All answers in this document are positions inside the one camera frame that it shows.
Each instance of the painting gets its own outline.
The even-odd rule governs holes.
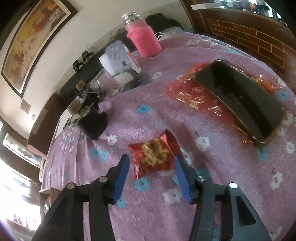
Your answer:
[[[26,112],[27,114],[29,114],[31,106],[28,104],[28,102],[26,102],[24,99],[22,99],[22,103],[20,104],[20,108]]]
[[[1,72],[20,98],[45,48],[76,13],[66,0],[40,0],[22,21],[10,43]]]

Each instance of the black bag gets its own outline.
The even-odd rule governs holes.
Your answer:
[[[150,26],[153,30],[153,32],[156,34],[158,32],[162,32],[167,28],[171,27],[180,27],[182,30],[182,25],[173,19],[166,18],[165,16],[162,15],[162,13],[156,13],[153,15],[149,15],[145,19],[146,23],[148,26]]]

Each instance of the small bottle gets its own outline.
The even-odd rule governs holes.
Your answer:
[[[154,32],[146,21],[135,11],[121,16],[125,21],[125,28],[130,38],[143,58],[153,57],[161,51],[161,46]]]

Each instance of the white wall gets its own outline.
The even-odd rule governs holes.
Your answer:
[[[24,93],[24,100],[31,105],[29,114],[21,108],[21,99],[0,76],[0,116],[25,138],[34,124],[32,114],[38,115],[52,90],[73,62],[94,42],[123,21],[121,15],[131,9],[147,12],[178,0],[68,0],[78,13],[56,34],[37,62]],[[180,22],[188,18],[180,5],[176,13]],[[0,50],[0,66],[3,65],[14,33],[14,28]]]

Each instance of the purple bedsheet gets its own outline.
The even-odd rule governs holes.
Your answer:
[[[136,56],[149,84],[99,104],[107,113],[108,126],[98,140],[68,127],[52,142],[42,187],[62,190],[69,182],[92,182],[117,165],[122,154],[131,156],[128,144],[153,139],[167,128],[189,165],[206,167],[214,183],[236,182],[272,240],[281,240],[296,219],[295,95],[264,63],[213,38],[183,33],[161,41],[161,46],[155,57]],[[255,77],[262,75],[278,89],[275,96],[287,117],[263,148],[243,143],[245,136],[218,117],[209,118],[166,95],[166,86],[195,64],[218,58]],[[122,198],[109,210],[117,241],[185,241],[195,206],[182,198],[173,172],[150,173],[134,181],[131,165]],[[84,215],[85,238],[90,240],[87,204]]]

